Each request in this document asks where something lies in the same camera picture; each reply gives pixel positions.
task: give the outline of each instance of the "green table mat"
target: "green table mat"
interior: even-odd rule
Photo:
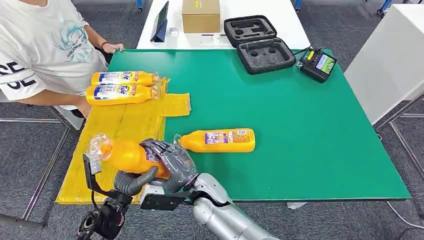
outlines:
[[[125,50],[109,71],[159,72],[169,93],[190,93],[191,114],[166,120],[166,141],[254,130],[253,152],[191,154],[236,201],[411,197],[338,65],[318,83],[295,67],[249,75],[233,49]]]

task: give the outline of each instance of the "person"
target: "person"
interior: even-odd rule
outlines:
[[[71,0],[0,1],[0,90],[8,100],[61,106],[87,117],[85,91],[107,54],[122,51],[84,21]]]

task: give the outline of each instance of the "wrist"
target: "wrist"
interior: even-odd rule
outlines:
[[[74,95],[73,96],[73,105],[79,107],[86,102],[86,96]]]
[[[102,43],[100,44],[100,49],[105,50],[105,49],[104,49],[104,46],[105,46],[106,44],[111,44],[111,43],[105,40],[104,42],[102,42]]]

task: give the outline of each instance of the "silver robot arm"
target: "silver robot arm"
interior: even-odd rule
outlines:
[[[227,191],[212,175],[201,173],[192,190],[204,193],[194,199],[194,218],[220,240],[278,240],[234,205]]]
[[[198,173],[189,153],[176,141],[170,144],[146,139],[140,145],[153,150],[170,172],[170,178],[165,182],[150,182],[143,188],[142,209],[172,211],[189,198],[194,218],[220,240],[278,239],[253,223],[234,205],[225,188],[212,175]]]

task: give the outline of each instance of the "orange detergent bottle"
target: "orange detergent bottle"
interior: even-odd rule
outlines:
[[[196,153],[248,153],[255,149],[255,133],[250,128],[197,130],[178,137],[174,142]]]
[[[158,99],[159,96],[160,90],[157,86],[122,84],[89,86],[85,97],[91,106],[107,106],[139,104],[149,99]]]
[[[140,84],[151,87],[159,84],[160,81],[158,73],[145,71],[95,72],[91,77],[92,85]]]
[[[158,167],[156,177],[168,179],[169,171],[160,159],[150,150],[130,140],[111,139],[101,133],[94,136],[87,147],[87,155],[92,160],[101,160],[112,164],[121,171],[141,174]]]

